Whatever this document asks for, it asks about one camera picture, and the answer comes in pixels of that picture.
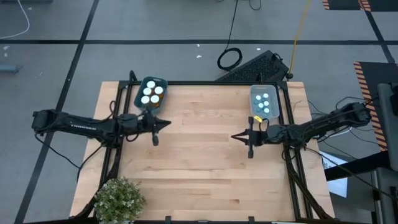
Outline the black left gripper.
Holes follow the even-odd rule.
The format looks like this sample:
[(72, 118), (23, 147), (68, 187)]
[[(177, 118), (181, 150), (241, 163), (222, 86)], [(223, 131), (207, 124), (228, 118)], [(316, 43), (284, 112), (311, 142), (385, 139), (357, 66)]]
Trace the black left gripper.
[(153, 116), (149, 112), (144, 113), (141, 121), (142, 121), (143, 132), (151, 133), (153, 145), (158, 146), (159, 145), (159, 138), (157, 136), (158, 132), (160, 132), (162, 129), (170, 125), (171, 121), (158, 118), (156, 124), (155, 116)]

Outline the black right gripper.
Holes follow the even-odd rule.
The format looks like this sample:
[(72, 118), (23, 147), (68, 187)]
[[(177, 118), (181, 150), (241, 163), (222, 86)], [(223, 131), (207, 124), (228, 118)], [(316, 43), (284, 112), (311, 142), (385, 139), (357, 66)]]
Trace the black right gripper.
[[(252, 159), (254, 157), (254, 146), (262, 146), (263, 144), (276, 144), (276, 135), (274, 134), (273, 136), (268, 135), (266, 131), (261, 130), (261, 124), (263, 121), (267, 123), (267, 128), (269, 127), (269, 120), (267, 118), (261, 119), (261, 122), (259, 123), (259, 130), (255, 131), (253, 130), (253, 124), (254, 124), (254, 117), (250, 116), (248, 118), (249, 121), (249, 129), (244, 130), (241, 133), (234, 134), (232, 135), (232, 138), (238, 141), (243, 142), (245, 145), (248, 145), (249, 150), (248, 150), (248, 158)], [(244, 138), (239, 138), (240, 136), (247, 136), (248, 139)]]

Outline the teal plastic bin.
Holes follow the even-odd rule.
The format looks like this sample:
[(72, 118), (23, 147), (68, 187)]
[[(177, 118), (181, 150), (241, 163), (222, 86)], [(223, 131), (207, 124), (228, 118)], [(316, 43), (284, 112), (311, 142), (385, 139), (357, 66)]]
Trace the teal plastic bin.
[[(164, 93), (163, 93), (162, 95), (160, 95), (160, 96), (162, 97), (162, 102), (161, 102), (161, 105), (160, 105), (159, 108), (154, 108), (154, 107), (152, 106), (152, 103), (151, 103), (151, 102), (148, 102), (148, 103), (145, 104), (145, 105), (143, 105), (143, 104), (141, 103), (141, 98), (145, 95), (145, 94), (143, 94), (143, 90), (144, 90), (145, 88), (147, 88), (147, 82), (149, 82), (149, 81), (151, 81), (151, 80), (152, 80), (152, 81), (155, 81), (155, 87), (161, 86), (161, 87), (164, 89)], [(135, 99), (134, 99), (134, 105), (135, 105), (137, 108), (139, 108), (141, 111), (148, 111), (148, 112), (151, 112), (152, 114), (158, 114), (159, 111), (160, 111), (160, 109), (162, 108), (162, 103), (163, 103), (164, 100), (165, 100), (165, 97), (166, 97), (166, 94), (167, 94), (167, 87), (168, 87), (168, 82), (167, 82), (167, 80), (164, 80), (164, 79), (162, 79), (162, 78), (157, 78), (157, 77), (145, 77), (145, 78), (143, 79), (143, 81), (141, 81), (141, 84), (139, 85), (138, 92), (137, 92), (136, 97), (135, 97)], [(155, 89), (155, 88), (152, 88), (152, 94), (151, 94), (151, 96), (152, 96), (152, 95), (156, 95), (154, 89)]]

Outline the clear plastic bin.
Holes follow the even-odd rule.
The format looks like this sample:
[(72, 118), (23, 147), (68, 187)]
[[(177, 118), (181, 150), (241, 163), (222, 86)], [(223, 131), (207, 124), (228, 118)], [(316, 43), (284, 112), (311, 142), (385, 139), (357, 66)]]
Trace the clear plastic bin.
[[(268, 98), (263, 98), (263, 94), (267, 93)], [(261, 100), (256, 100), (256, 95), (261, 96)], [(259, 108), (258, 104), (265, 101), (269, 102), (269, 106)], [(277, 96), (277, 89), (273, 85), (252, 85), (249, 92), (249, 105), (252, 116), (259, 116), (263, 118), (277, 118), (280, 115), (279, 97)], [(270, 112), (265, 113), (264, 108), (269, 108)]]

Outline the black keyboard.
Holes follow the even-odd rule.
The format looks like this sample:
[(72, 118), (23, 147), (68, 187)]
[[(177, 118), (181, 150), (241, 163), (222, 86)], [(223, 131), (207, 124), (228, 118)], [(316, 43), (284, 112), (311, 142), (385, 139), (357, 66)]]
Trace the black keyboard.
[(270, 50), (234, 68), (216, 81), (218, 82), (277, 82), (283, 80), (289, 68), (279, 54)]

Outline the green potted plant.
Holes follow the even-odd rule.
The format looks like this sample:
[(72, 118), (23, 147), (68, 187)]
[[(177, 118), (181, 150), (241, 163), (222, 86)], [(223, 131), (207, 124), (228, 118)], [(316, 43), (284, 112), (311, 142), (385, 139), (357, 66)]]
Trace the green potted plant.
[(137, 220), (147, 205), (140, 182), (125, 177), (107, 181), (95, 194), (95, 217), (102, 224), (123, 224)]

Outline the white sheet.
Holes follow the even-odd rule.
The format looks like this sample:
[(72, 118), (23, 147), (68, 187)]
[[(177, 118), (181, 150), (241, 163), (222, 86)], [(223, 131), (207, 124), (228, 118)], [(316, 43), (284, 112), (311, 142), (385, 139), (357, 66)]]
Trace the white sheet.
[[(337, 164), (342, 165), (346, 163), (345, 160), (342, 160), (338, 157), (335, 157), (331, 154), (320, 152), (322, 155), (322, 162), (324, 170), (329, 168), (335, 167)], [(328, 190), (329, 193), (333, 193), (340, 197), (346, 198), (347, 197), (347, 189), (348, 189), (348, 178), (342, 178), (337, 180), (328, 180)]]

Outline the black beam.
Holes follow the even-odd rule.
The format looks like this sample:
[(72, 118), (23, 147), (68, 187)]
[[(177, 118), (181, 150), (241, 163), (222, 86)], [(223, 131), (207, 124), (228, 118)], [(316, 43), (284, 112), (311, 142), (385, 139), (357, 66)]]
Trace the black beam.
[(371, 172), (377, 168), (392, 169), (387, 151), (328, 168), (325, 170), (325, 176), (327, 181), (337, 180)]

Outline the large black striped-edge mat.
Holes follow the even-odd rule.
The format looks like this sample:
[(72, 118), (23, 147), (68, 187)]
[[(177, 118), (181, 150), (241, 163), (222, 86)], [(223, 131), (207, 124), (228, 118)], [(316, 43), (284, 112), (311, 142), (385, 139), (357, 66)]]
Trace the large black striped-edge mat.
[(382, 126), (382, 111), (380, 109), (377, 86), (381, 83), (398, 83), (398, 64), (379, 62), (354, 62), (354, 70), (365, 101), (374, 99), (366, 107), (371, 111), (371, 125), (376, 135), (376, 144), (381, 151), (388, 150), (386, 137)]

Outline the grey cart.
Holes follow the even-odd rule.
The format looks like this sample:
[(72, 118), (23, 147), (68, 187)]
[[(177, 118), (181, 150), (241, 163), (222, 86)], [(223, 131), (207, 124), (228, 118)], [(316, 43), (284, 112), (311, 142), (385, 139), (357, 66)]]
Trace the grey cart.
[(387, 167), (376, 169), (377, 184), (388, 196), (380, 194), (381, 224), (398, 224), (398, 83), (377, 86), (382, 124), (387, 142)]

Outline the narrow black striped-edge mat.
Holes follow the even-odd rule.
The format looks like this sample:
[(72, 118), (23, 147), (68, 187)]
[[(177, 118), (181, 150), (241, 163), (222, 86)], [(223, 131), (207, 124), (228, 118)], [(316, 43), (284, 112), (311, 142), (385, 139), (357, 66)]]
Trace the narrow black striped-edge mat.
[(326, 10), (398, 12), (398, 0), (322, 0)]

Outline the black metal table frame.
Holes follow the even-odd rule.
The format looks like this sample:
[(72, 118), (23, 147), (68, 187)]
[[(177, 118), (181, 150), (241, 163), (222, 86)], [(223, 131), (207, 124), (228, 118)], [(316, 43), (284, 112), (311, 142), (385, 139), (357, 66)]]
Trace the black metal table frame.
[(249, 82), (171, 81), (160, 117), (170, 125), (120, 149), (89, 141), (70, 213), (80, 213), (103, 181), (106, 169), (138, 182), (147, 205), (142, 220), (294, 221), (313, 218), (287, 172), (281, 145), (262, 146), (248, 158), (232, 138), (247, 128)]

